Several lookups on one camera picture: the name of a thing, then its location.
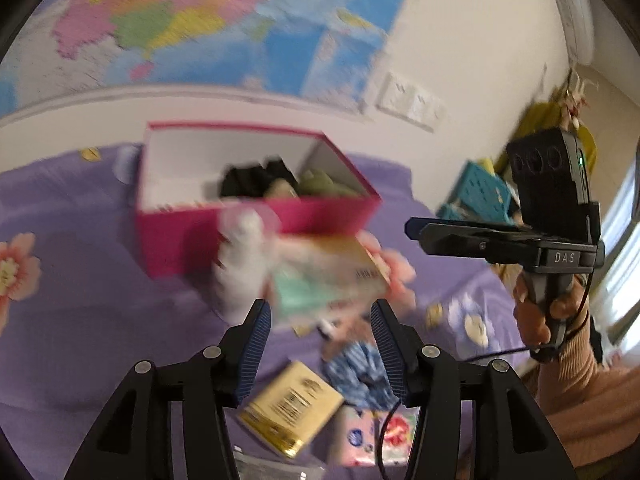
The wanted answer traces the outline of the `person's right hand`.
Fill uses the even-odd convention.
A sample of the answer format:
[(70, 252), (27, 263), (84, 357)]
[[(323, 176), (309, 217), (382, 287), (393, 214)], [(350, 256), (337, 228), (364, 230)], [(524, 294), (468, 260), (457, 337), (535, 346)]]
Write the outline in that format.
[[(577, 274), (568, 292), (553, 301), (550, 307), (552, 318), (565, 321), (567, 333), (577, 332), (589, 318), (588, 296), (585, 294), (585, 275)], [(513, 311), (522, 343), (526, 346), (541, 346), (551, 340), (551, 330), (547, 325), (547, 315), (529, 298), (529, 291), (521, 273), (513, 289), (515, 307)]]

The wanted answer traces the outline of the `pink sleeved forearm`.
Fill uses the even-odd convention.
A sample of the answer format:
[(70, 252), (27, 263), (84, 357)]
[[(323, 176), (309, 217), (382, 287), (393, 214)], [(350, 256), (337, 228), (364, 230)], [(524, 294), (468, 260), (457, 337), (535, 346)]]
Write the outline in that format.
[(541, 365), (537, 401), (578, 478), (639, 477), (639, 369), (600, 366), (585, 327)]

